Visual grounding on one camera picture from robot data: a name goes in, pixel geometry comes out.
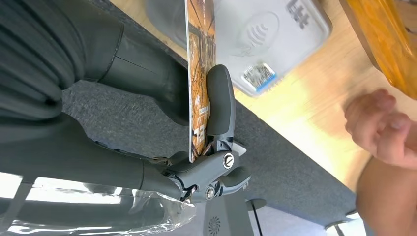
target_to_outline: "plastic bag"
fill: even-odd
[[[158,192],[61,179],[39,177],[32,186],[0,173],[0,189],[0,218],[10,221],[2,236],[143,236],[173,231],[196,214],[194,205]]]

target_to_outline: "screw head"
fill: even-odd
[[[227,153],[224,155],[223,158],[223,166],[226,169],[230,169],[233,166],[233,163],[235,162],[235,157],[231,153]]]
[[[210,200],[214,197],[214,188],[213,187],[208,187],[206,190],[206,199]]]

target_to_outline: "light wood surface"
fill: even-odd
[[[158,32],[144,13],[143,0],[111,0],[183,58],[186,51]],[[391,87],[363,49],[337,0],[321,0],[333,24],[326,44],[266,94],[251,98],[235,90],[236,99],[355,191],[369,160],[345,131],[344,107],[355,96],[387,88],[399,110],[417,119],[417,102]]]

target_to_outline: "orange printed card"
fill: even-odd
[[[216,65],[213,0],[185,0],[187,18],[188,86],[190,101],[190,156],[194,162],[206,147],[210,116],[206,75]]]

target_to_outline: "orange object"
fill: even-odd
[[[417,1],[348,3],[390,84],[417,100]]]

